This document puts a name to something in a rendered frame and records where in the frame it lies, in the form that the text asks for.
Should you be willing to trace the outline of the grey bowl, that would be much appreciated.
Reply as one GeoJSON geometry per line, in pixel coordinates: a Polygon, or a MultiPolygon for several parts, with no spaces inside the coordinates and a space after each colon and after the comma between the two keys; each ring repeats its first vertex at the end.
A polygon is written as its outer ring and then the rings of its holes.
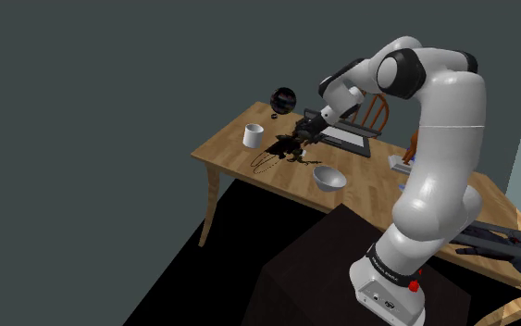
{"type": "Polygon", "coordinates": [[[316,186],[323,192],[335,192],[347,184],[346,177],[338,170],[328,166],[317,166],[313,169],[316,186]]]}

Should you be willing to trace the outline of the black glossy sphere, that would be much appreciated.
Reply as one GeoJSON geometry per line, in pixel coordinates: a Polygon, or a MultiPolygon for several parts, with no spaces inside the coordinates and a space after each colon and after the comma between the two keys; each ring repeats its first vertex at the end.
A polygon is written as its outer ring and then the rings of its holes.
{"type": "Polygon", "coordinates": [[[271,95],[269,104],[277,114],[289,114],[296,107],[296,94],[288,87],[280,87],[271,95]]]}

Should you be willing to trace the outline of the wooden spindle chair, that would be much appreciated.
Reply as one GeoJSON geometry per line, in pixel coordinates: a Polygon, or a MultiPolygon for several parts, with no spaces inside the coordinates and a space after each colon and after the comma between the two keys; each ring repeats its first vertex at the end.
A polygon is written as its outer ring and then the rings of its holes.
{"type": "Polygon", "coordinates": [[[360,111],[361,108],[356,109],[351,116],[350,122],[362,127],[365,131],[371,132],[372,138],[378,138],[387,125],[390,116],[390,107],[385,94],[371,95],[364,116],[357,122],[356,119],[359,117],[360,111]]]}

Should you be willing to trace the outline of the white flat box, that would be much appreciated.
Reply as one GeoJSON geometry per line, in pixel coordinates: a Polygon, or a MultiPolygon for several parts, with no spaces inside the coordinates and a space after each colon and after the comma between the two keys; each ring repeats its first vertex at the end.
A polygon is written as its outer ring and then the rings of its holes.
{"type": "Polygon", "coordinates": [[[412,164],[406,165],[401,157],[397,155],[388,156],[388,163],[391,170],[409,175],[412,171],[412,164]]]}

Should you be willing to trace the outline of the round wooden chair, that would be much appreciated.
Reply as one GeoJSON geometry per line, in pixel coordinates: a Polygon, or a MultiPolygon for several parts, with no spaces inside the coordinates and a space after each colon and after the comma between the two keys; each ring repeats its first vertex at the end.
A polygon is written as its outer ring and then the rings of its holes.
{"type": "Polygon", "coordinates": [[[475,326],[507,326],[517,320],[521,320],[521,297],[492,311],[480,319],[475,326]]]}

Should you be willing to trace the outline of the dark grey open laptop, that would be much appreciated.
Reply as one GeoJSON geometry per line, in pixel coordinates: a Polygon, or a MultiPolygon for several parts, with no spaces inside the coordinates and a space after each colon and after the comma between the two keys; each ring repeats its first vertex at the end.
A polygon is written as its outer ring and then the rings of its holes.
{"type": "Polygon", "coordinates": [[[369,139],[375,134],[340,120],[321,133],[320,142],[362,157],[371,157],[369,139]]]}

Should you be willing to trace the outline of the dark robot stand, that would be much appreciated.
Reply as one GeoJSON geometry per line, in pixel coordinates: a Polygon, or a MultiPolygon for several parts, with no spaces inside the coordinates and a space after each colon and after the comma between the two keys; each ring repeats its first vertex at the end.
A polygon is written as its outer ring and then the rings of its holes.
{"type": "Polygon", "coordinates": [[[261,269],[241,326],[390,326],[357,301],[349,278],[381,235],[337,206],[261,269]]]}

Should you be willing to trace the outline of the white mug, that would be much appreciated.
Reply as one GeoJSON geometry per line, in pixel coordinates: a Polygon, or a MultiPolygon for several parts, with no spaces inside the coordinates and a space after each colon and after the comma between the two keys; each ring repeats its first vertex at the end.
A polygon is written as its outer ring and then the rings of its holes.
{"type": "Polygon", "coordinates": [[[264,128],[255,123],[249,123],[244,128],[242,144],[248,148],[259,148],[262,143],[264,128]]]}

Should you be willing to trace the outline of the wooden table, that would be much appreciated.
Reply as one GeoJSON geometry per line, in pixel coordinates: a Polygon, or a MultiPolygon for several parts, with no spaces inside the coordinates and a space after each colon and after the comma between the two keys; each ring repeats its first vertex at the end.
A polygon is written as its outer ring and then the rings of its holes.
{"type": "MultiPolygon", "coordinates": [[[[265,172],[254,173],[253,159],[260,158],[262,150],[276,142],[277,134],[291,131],[294,122],[302,117],[291,113],[271,119],[272,112],[270,105],[254,103],[191,153],[193,158],[205,164],[208,177],[207,210],[199,245],[204,245],[212,225],[220,172],[325,213],[344,204],[384,232],[392,222],[392,206],[401,195],[398,184],[407,180],[406,175],[389,168],[388,156],[402,155],[404,149],[372,139],[371,157],[366,158],[327,144],[308,146],[307,160],[321,160],[347,178],[347,185],[333,193],[317,189],[313,179],[314,166],[284,159],[265,172]],[[265,130],[260,149],[250,149],[242,144],[244,126],[248,123],[259,124],[265,130]]],[[[468,184],[482,196],[483,208],[478,221],[519,229],[520,212],[489,177],[474,172],[468,184]]],[[[437,256],[521,289],[521,274],[510,263],[457,255],[454,248],[446,245],[437,256]]]]}

